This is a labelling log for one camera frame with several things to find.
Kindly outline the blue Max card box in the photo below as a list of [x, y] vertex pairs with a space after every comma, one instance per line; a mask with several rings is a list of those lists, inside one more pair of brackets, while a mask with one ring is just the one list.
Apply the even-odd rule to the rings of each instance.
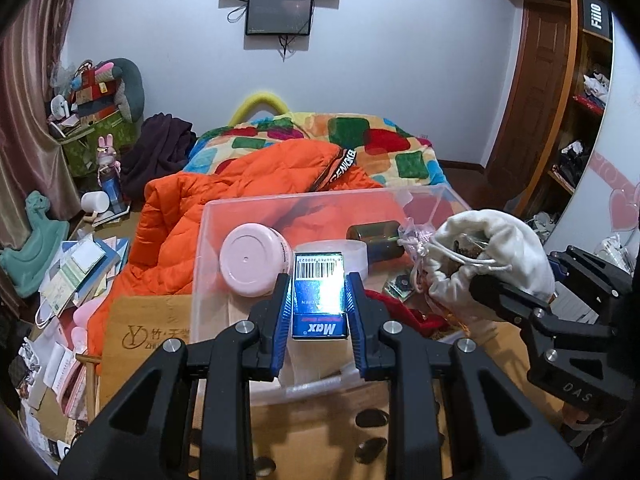
[[345, 339], [345, 268], [340, 252], [296, 252], [292, 288], [293, 339]]

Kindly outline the red velvet pouch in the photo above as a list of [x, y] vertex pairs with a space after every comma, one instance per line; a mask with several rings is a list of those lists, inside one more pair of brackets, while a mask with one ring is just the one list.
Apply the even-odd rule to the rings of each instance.
[[422, 313], [419, 310], [409, 308], [398, 299], [391, 296], [366, 289], [364, 291], [368, 298], [382, 302], [386, 307], [390, 318], [409, 326], [422, 337], [432, 338], [434, 335], [448, 330], [450, 327], [446, 318], [434, 313]]

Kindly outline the white drawstring pouch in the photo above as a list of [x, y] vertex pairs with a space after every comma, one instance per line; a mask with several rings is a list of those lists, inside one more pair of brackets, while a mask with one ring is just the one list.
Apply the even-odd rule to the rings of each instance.
[[461, 321], [497, 321], [474, 300], [472, 278], [490, 275], [544, 302], [554, 276], [538, 235], [503, 211], [467, 210], [449, 217], [430, 237], [422, 259], [427, 295]]

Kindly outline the clear plastic storage bin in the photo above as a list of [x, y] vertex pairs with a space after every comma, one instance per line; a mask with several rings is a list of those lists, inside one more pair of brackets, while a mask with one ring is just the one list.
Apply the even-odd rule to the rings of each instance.
[[358, 388], [347, 320], [329, 304], [338, 281], [357, 272], [365, 288], [406, 298], [410, 260], [399, 227], [434, 230], [466, 208], [444, 184], [210, 202], [196, 246], [190, 339], [212, 339], [246, 318], [285, 273], [292, 285], [319, 286], [321, 297], [309, 314], [291, 314], [279, 376], [251, 384], [250, 400], [282, 404]]

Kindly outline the pink round jar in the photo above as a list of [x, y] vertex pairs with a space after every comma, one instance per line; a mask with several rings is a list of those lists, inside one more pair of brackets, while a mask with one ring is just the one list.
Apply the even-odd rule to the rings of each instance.
[[291, 272], [293, 251], [275, 229], [243, 223], [222, 242], [219, 263], [222, 278], [232, 292], [261, 297], [273, 291], [279, 274]]

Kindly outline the green metallic cylinder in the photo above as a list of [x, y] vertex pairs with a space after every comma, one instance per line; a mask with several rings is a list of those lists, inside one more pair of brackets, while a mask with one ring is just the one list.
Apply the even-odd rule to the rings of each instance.
[[347, 229], [346, 238], [366, 244], [368, 263], [390, 261], [405, 253], [405, 248], [398, 243], [399, 228], [396, 220], [354, 224]]

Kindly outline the pink organza bag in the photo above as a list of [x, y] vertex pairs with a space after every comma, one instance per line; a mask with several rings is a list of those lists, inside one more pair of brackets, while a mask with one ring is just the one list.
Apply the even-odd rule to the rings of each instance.
[[428, 289], [425, 263], [430, 255], [433, 234], [434, 230], [429, 224], [416, 223], [413, 218], [408, 218], [398, 228], [397, 244], [405, 249], [405, 253], [411, 259], [410, 283], [413, 289], [420, 294], [424, 294]]

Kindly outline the orange puffer jacket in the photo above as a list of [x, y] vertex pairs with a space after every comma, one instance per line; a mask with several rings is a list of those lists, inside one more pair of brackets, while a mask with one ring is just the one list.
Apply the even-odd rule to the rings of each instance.
[[252, 219], [268, 223], [276, 218], [276, 195], [380, 188], [353, 158], [335, 144], [294, 139], [232, 160], [221, 174], [178, 172], [149, 182], [128, 263], [89, 318], [88, 353], [103, 353], [108, 315], [117, 298], [192, 292], [204, 220], [218, 230], [230, 229], [241, 208], [252, 206]]

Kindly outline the cardboard box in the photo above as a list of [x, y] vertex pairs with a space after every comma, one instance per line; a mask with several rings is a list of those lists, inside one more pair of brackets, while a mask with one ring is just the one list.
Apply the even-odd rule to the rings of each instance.
[[99, 407], [111, 401], [138, 367], [167, 338], [190, 337], [191, 297], [134, 296], [114, 301], [99, 372]]

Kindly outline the wooden wardrobe shelf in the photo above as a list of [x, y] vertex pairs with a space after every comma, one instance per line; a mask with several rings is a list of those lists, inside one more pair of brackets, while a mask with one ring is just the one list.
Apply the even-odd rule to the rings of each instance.
[[612, 65], [604, 0], [523, 0], [509, 99], [486, 167], [511, 214], [561, 217], [596, 145]]

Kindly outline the stack of papers booklets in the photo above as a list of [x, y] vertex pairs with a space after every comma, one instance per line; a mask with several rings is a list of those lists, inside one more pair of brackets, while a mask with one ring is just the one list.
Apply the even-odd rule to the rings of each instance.
[[92, 233], [63, 240], [38, 288], [36, 324], [46, 326], [65, 309], [106, 294], [127, 262], [129, 245], [125, 237], [102, 240]]

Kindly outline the dark purple garment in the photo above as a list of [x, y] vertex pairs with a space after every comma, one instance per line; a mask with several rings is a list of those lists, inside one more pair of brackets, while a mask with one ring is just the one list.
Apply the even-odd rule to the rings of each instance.
[[122, 155], [120, 185], [124, 195], [136, 202], [144, 200], [145, 185], [186, 166], [195, 142], [190, 122], [163, 113], [145, 119], [137, 142]]

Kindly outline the white mug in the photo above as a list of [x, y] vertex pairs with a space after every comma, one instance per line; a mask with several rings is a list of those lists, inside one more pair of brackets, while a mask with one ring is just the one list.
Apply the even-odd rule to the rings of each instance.
[[111, 201], [104, 191], [92, 191], [81, 196], [80, 204], [86, 214], [103, 214], [110, 208]]

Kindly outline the yellow bed headboard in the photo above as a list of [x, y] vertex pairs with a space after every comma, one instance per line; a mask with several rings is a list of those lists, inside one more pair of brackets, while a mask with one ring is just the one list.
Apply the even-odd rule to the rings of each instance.
[[228, 125], [234, 127], [242, 124], [262, 110], [273, 115], [282, 115], [290, 111], [286, 103], [276, 94], [270, 91], [258, 91], [252, 93], [238, 106], [229, 119]]

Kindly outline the pink bunny bottle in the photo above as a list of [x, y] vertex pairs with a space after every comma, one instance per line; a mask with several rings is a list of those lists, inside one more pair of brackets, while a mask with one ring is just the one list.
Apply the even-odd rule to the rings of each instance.
[[125, 202], [120, 189], [120, 166], [111, 133], [100, 136], [98, 139], [96, 164], [98, 165], [98, 183], [110, 199], [110, 209], [114, 214], [120, 214], [125, 210]]

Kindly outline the teal rocking horse toy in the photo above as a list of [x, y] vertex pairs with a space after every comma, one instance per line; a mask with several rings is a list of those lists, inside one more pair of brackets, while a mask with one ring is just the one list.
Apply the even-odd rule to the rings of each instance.
[[26, 198], [25, 211], [32, 234], [20, 250], [1, 251], [1, 267], [14, 285], [17, 296], [26, 298], [40, 286], [53, 257], [66, 239], [70, 224], [49, 219], [50, 200], [39, 191]]

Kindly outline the green gift box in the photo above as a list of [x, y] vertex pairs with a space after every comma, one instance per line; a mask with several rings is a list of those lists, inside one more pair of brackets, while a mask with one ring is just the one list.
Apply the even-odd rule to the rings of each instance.
[[115, 112], [93, 125], [80, 125], [58, 142], [62, 146], [67, 168], [74, 178], [96, 172], [99, 138], [106, 138], [109, 134], [113, 137], [114, 149], [120, 152], [128, 150], [137, 141], [138, 127]]

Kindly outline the grey plush cushion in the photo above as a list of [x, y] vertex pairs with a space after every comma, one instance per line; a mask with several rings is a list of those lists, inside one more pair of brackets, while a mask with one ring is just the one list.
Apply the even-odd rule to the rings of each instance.
[[128, 58], [112, 58], [112, 74], [119, 80], [114, 96], [122, 118], [127, 122], [137, 122], [144, 110], [144, 90], [138, 66]]

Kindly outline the pink striped curtain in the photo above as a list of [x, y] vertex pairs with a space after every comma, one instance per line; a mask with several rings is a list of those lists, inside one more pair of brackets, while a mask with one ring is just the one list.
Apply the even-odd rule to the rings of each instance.
[[32, 229], [25, 200], [38, 191], [55, 219], [80, 209], [62, 148], [49, 134], [50, 77], [60, 62], [75, 0], [28, 0], [1, 39], [1, 246], [20, 248]]

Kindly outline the small wall monitor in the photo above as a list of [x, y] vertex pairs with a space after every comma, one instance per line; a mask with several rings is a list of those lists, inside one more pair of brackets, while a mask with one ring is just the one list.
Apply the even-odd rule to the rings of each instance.
[[247, 0], [247, 36], [308, 36], [314, 0]]

